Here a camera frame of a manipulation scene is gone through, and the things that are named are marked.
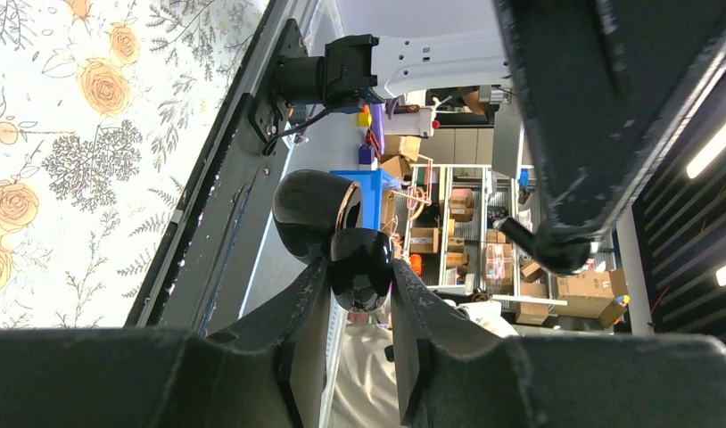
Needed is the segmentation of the floral tablecloth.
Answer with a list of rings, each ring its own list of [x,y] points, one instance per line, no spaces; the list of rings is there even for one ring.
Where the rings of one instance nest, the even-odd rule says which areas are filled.
[[[267,7],[0,0],[0,329],[124,323]]]

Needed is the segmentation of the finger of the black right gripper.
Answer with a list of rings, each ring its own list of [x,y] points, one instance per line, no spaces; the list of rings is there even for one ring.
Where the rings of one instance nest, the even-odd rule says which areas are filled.
[[[726,1],[495,4],[546,216],[541,243],[615,223],[726,48]]]

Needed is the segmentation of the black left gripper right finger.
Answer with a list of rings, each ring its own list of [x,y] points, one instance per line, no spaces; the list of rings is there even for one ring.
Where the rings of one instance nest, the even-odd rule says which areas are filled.
[[[701,335],[501,338],[392,265],[409,427],[726,427],[726,346]]]

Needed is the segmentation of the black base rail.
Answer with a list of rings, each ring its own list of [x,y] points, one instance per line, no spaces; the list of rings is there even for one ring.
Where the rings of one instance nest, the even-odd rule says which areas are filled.
[[[289,117],[272,76],[308,54],[296,20],[262,24],[252,39],[169,221],[129,327],[214,333],[239,318],[289,149],[270,137]]]

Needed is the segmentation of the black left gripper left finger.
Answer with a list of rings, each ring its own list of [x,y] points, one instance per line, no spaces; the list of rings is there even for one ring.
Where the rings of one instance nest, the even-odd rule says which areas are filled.
[[[316,259],[232,325],[0,330],[0,427],[315,427],[330,293]]]

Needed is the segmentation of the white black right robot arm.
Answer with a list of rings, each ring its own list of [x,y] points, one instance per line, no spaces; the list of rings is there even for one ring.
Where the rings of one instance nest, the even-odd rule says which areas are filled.
[[[289,102],[352,109],[510,78],[553,243],[604,234],[726,51],[726,1],[442,1],[454,33],[346,36],[285,62]]]

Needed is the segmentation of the black earbud charging case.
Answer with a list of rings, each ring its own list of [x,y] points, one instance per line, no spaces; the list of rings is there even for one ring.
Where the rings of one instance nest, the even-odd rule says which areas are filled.
[[[327,261],[336,302],[354,313],[383,306],[392,282],[392,246],[363,226],[363,191],[347,177],[296,170],[276,188],[272,216],[285,248],[305,264]]]

